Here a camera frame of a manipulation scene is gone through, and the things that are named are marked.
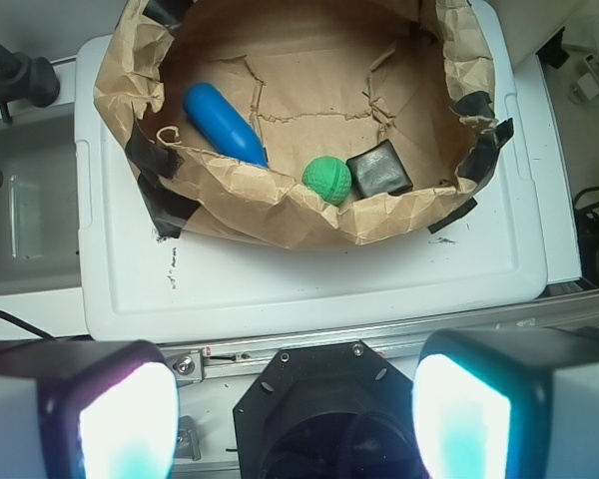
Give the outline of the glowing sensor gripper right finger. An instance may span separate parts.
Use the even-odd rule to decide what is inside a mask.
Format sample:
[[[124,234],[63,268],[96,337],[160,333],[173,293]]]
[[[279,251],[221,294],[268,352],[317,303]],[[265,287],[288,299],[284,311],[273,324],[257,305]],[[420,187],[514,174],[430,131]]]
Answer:
[[[599,478],[599,327],[438,330],[412,420],[432,478]]]

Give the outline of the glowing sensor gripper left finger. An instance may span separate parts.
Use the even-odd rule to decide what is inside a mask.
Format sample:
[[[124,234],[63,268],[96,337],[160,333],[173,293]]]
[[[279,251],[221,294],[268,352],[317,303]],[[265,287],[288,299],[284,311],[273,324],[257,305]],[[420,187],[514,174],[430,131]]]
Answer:
[[[167,478],[176,379],[149,341],[0,341],[0,478]]]

